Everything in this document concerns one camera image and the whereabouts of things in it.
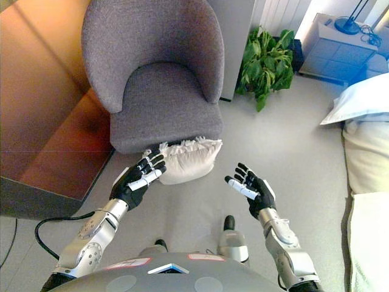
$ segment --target bedside table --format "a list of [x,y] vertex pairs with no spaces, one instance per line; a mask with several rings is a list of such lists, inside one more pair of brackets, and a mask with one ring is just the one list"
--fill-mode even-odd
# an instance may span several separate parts
[[362,33],[339,32],[334,27],[336,19],[316,14],[303,43],[305,61],[299,73],[349,83],[376,53],[376,46],[360,39]]

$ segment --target armchair backrest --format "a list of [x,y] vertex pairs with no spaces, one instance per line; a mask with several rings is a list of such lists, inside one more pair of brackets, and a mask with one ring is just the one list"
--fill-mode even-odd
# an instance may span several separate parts
[[92,0],[82,48],[88,79],[110,113],[122,110],[134,70],[160,61],[187,66],[208,102],[220,98],[224,46],[206,0]]

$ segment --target white pillow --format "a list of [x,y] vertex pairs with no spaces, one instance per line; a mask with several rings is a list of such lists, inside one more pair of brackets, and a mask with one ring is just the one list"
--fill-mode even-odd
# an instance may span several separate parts
[[334,100],[334,108],[320,124],[326,125],[379,113],[384,114],[372,116],[370,120],[389,121],[389,73],[358,82],[344,90],[340,97]]
[[182,141],[180,145],[159,145],[165,156],[166,172],[159,180],[162,184],[181,184],[208,174],[212,168],[222,140],[197,137],[193,141]]

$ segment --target sticker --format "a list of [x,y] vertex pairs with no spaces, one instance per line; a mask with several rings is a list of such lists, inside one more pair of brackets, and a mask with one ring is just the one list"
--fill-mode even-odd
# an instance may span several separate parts
[[216,260],[219,262],[224,262],[225,259],[218,255],[213,255],[213,254],[189,254],[188,258],[190,260]]
[[130,268],[132,266],[143,266],[149,263],[150,261],[151,261],[151,257],[145,257],[144,259],[125,260],[124,262],[107,266],[105,269],[120,269],[120,268]]

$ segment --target robotic arm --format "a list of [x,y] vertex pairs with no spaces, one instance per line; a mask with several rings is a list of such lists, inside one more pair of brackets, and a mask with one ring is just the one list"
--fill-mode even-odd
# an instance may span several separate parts
[[266,180],[239,163],[234,178],[225,181],[247,197],[251,215],[260,221],[266,238],[266,248],[272,255],[278,273],[291,292],[322,292],[310,256],[301,249],[289,220],[281,219],[275,208],[275,195]]
[[127,167],[115,180],[108,204],[95,211],[73,241],[65,247],[41,291],[92,273],[101,261],[123,215],[137,207],[148,186],[166,171],[164,156],[153,152]]

